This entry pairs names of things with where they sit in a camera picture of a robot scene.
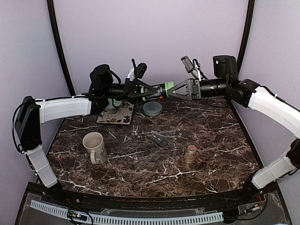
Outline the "clear weekly pill organizer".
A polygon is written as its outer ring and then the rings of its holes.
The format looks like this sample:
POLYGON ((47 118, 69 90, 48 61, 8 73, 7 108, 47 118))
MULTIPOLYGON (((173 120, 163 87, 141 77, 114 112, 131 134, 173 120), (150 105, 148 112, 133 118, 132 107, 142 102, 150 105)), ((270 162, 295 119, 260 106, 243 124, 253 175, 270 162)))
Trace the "clear weekly pill organizer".
POLYGON ((157 134, 152 134, 150 139, 160 147, 166 147, 169 143, 163 136, 157 134))

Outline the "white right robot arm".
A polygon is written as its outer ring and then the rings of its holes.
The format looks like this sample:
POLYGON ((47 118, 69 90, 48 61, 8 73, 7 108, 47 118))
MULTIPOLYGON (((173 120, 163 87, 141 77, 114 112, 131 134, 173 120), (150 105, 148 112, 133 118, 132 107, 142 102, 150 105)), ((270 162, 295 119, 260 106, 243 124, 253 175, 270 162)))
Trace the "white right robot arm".
POLYGON ((243 185, 239 199, 250 203, 257 190, 293 174, 300 169, 300 110, 281 99, 266 86, 250 79, 239 79, 236 58, 230 55, 213 57, 215 79, 206 79, 197 60, 183 56, 181 62, 193 78, 187 79, 168 90, 168 95, 186 101, 224 96, 230 101, 264 115, 289 131, 295 140, 278 158, 253 173, 243 185))

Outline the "green lid pill bottle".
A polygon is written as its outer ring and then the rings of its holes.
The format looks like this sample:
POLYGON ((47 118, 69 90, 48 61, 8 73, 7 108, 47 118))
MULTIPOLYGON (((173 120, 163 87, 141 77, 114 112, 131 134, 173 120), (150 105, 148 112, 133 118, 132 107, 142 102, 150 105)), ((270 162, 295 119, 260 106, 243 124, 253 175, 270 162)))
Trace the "green lid pill bottle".
POLYGON ((152 87, 155 89, 156 92, 152 94, 147 94, 146 96, 142 97, 142 100, 144 102, 168 98, 168 90, 174 87, 174 82, 170 81, 161 84, 156 84, 152 85, 152 87))

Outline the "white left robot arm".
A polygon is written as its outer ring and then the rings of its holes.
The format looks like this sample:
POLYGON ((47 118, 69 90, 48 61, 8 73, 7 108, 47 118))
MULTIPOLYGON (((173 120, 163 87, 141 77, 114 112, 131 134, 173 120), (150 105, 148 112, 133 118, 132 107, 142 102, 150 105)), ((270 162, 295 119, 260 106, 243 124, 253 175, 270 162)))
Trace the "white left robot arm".
POLYGON ((58 188, 59 181, 47 157, 56 133, 67 117, 100 114, 110 99, 134 102, 144 97, 139 87, 149 87, 142 81, 145 63, 133 65, 124 82, 109 65, 102 64, 90 73, 90 87, 85 93, 48 99, 26 96, 12 117, 12 138, 16 150, 26 155, 28 163, 48 197, 55 204, 66 201, 66 193, 58 188))

